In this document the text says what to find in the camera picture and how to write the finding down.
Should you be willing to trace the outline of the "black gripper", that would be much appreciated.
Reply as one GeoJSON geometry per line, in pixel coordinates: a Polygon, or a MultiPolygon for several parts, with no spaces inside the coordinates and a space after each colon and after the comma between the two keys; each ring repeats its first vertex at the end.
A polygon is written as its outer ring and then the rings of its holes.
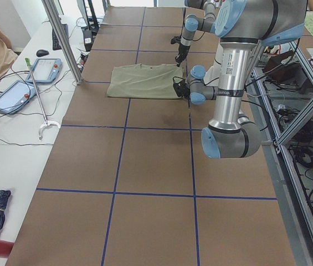
{"type": "Polygon", "coordinates": [[[178,67],[186,59],[188,52],[189,52],[189,49],[190,49],[190,46],[179,44],[178,55],[175,57],[175,61],[176,61],[176,64],[178,67]]]}
{"type": "Polygon", "coordinates": [[[185,81],[177,83],[177,96],[185,99],[189,99],[190,89],[185,81]]]}

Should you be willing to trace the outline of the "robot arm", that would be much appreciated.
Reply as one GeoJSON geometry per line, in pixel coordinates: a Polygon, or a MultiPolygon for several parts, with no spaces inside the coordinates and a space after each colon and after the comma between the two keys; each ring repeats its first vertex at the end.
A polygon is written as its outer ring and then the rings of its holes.
{"type": "Polygon", "coordinates": [[[174,36],[171,44],[178,44],[178,54],[175,57],[176,65],[179,67],[186,59],[191,44],[194,42],[196,31],[205,33],[215,33],[215,21],[217,19],[216,10],[221,6],[220,1],[185,1],[186,7],[200,9],[204,11],[204,17],[200,18],[194,14],[183,14],[183,25],[181,35],[174,36]]]}
{"type": "Polygon", "coordinates": [[[204,17],[186,17],[182,35],[175,38],[176,62],[186,59],[196,31],[215,34],[219,45],[213,66],[194,66],[176,93],[198,105],[215,101],[214,116],[201,132],[208,157],[249,157],[258,151],[261,133],[240,109],[245,82],[265,47],[302,36],[307,1],[185,1],[185,5],[203,10],[204,17]]]}

